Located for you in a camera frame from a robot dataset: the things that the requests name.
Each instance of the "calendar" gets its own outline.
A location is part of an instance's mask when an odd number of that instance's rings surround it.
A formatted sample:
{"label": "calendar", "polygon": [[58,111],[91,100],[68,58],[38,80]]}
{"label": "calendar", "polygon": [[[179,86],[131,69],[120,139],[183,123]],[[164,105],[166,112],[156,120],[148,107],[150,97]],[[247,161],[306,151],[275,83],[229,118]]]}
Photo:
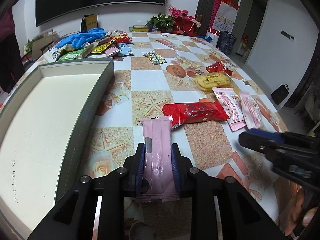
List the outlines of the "calendar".
{"label": "calendar", "polygon": [[235,24],[238,10],[224,2],[221,2],[213,22],[212,28],[219,31],[226,31],[231,33],[233,25]]}

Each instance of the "table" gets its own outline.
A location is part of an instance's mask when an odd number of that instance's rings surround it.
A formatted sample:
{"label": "table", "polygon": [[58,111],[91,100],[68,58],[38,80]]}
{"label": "table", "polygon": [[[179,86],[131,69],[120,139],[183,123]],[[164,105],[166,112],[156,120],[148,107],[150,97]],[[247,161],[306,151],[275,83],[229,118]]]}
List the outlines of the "table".
{"label": "table", "polygon": [[[80,175],[104,176],[123,165],[133,155],[139,142],[144,142],[139,119],[162,116],[161,108],[170,103],[214,101],[213,93],[204,94],[186,75],[181,78],[167,72],[169,65],[207,73],[206,67],[222,62],[233,70],[237,88],[249,92],[263,115],[263,128],[285,132],[286,125],[257,84],[230,58],[200,38],[163,33],[129,33],[132,57],[117,58],[115,77],[101,101],[84,149]],[[143,56],[156,51],[167,63],[153,65]],[[41,57],[25,74],[25,78],[45,60]],[[227,122],[186,124],[172,131],[183,156],[210,176],[235,177],[281,228],[298,187],[275,173],[271,163],[257,152],[242,148],[238,135]],[[191,199],[163,203],[138,203],[124,199],[126,238],[144,234],[153,239],[173,239],[190,234]],[[94,237],[97,233],[98,216]]]}

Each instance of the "snack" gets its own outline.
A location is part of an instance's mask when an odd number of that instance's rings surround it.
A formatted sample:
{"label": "snack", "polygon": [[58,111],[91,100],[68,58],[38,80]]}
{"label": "snack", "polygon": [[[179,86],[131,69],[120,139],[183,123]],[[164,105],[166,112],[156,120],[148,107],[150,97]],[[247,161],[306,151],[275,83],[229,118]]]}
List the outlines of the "snack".
{"label": "snack", "polygon": [[109,41],[110,41],[110,35],[106,35],[95,40],[95,42],[99,43],[98,45],[109,42]]}
{"label": "snack", "polygon": [[108,43],[95,47],[90,53],[96,53],[96,54],[102,53],[106,48],[108,48],[116,40],[116,38],[117,36],[114,36]]}
{"label": "snack", "polygon": [[228,124],[234,132],[245,126],[244,116],[241,110],[240,97],[232,88],[213,88],[219,103],[229,116]]}
{"label": "snack", "polygon": [[133,54],[133,51],[131,50],[131,48],[126,43],[116,44],[116,47],[118,49],[121,49],[121,51],[118,52],[118,56],[119,57],[129,56],[129,55]]}
{"label": "snack", "polygon": [[116,46],[112,45],[110,48],[106,49],[104,53],[106,54],[107,57],[112,57],[118,54],[118,52],[120,51],[121,49],[118,49]]}
{"label": "snack", "polygon": [[79,50],[68,52],[67,54],[62,55],[58,61],[78,58],[84,50],[85,49],[79,49]]}
{"label": "snack", "polygon": [[120,34],[116,36],[116,44],[118,43],[132,43],[132,40],[130,39],[129,35],[127,33]]}
{"label": "snack", "polygon": [[65,52],[73,51],[75,48],[72,47],[71,44],[66,44],[63,47],[57,49],[56,46],[53,46],[50,48],[46,53],[44,53],[44,59],[49,62],[56,62],[61,55],[63,55]]}
{"label": "snack", "polygon": [[195,77],[195,83],[202,91],[211,91],[214,87],[231,88],[232,81],[223,71]]}
{"label": "snack", "polygon": [[228,76],[232,76],[232,70],[226,68],[222,63],[220,62],[216,62],[210,66],[207,66],[205,68],[209,73],[213,73],[213,72],[218,72],[218,71],[223,71],[224,73],[226,73]]}
{"label": "snack", "polygon": [[162,107],[164,115],[172,116],[172,129],[184,124],[204,121],[226,121],[229,116],[218,101],[167,104]]}
{"label": "snack", "polygon": [[138,201],[178,200],[171,160],[171,119],[168,116],[139,120],[145,138],[143,178],[149,183],[146,193],[138,194]]}
{"label": "snack", "polygon": [[97,42],[93,42],[91,44],[89,44],[84,50],[83,52],[78,56],[78,58],[84,58],[86,56],[88,56],[90,54],[90,52],[97,46]]}
{"label": "snack", "polygon": [[257,102],[248,92],[240,92],[242,113],[248,129],[262,128],[261,112]]}
{"label": "snack", "polygon": [[167,61],[162,56],[160,56],[158,53],[156,53],[155,51],[143,53],[143,55],[148,57],[151,60],[151,62],[153,63],[153,65],[167,63]]}

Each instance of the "white wall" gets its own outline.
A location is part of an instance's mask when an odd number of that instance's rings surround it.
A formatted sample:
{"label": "white wall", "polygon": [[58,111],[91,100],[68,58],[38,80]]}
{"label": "white wall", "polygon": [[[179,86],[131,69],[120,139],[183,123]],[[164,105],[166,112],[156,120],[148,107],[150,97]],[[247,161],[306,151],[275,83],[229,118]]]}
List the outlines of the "white wall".
{"label": "white wall", "polygon": [[[294,42],[283,36],[282,30],[294,36]],[[281,0],[268,0],[260,31],[246,64],[271,91],[281,84],[288,84],[290,94],[278,108],[289,99],[308,68],[317,37],[318,28],[305,10]]]}
{"label": "white wall", "polygon": [[236,37],[236,43],[233,46],[233,52],[235,52],[239,47],[244,28],[249,18],[252,2],[253,0],[241,0],[235,25],[232,29],[232,34]]}
{"label": "white wall", "polygon": [[12,7],[12,15],[14,20],[14,25],[16,27],[16,37],[18,45],[20,48],[20,55],[23,56],[23,46],[28,42],[24,21],[24,5],[25,0],[19,0]]}
{"label": "white wall", "polygon": [[[167,0],[172,6],[188,10],[189,15],[192,16],[195,16],[198,1],[199,0]],[[79,31],[82,16],[85,14],[98,14],[99,27],[105,30],[128,31],[129,26],[145,24],[147,20],[152,16],[158,15],[159,12],[168,12],[167,8],[161,5],[112,4],[72,12],[36,27],[35,3],[36,0],[25,0],[24,6],[25,32],[27,38],[30,40],[34,36],[50,29],[57,31],[60,36]]]}

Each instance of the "pink snack bag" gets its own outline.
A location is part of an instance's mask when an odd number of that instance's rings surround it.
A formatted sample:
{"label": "pink snack bag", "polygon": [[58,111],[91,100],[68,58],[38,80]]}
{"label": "pink snack bag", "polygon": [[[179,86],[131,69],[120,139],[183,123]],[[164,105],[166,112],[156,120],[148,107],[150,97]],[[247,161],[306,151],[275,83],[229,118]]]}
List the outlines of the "pink snack bag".
{"label": "pink snack bag", "polygon": [[145,163],[143,177],[149,182],[149,190],[139,194],[137,200],[178,200],[174,187],[171,164],[170,117],[140,120],[145,138]]}
{"label": "pink snack bag", "polygon": [[212,88],[219,103],[230,117],[227,122],[231,130],[237,131],[245,126],[244,116],[241,110],[240,97],[233,88]]}
{"label": "pink snack bag", "polygon": [[241,108],[248,129],[262,128],[261,112],[257,102],[248,92],[240,92]]}

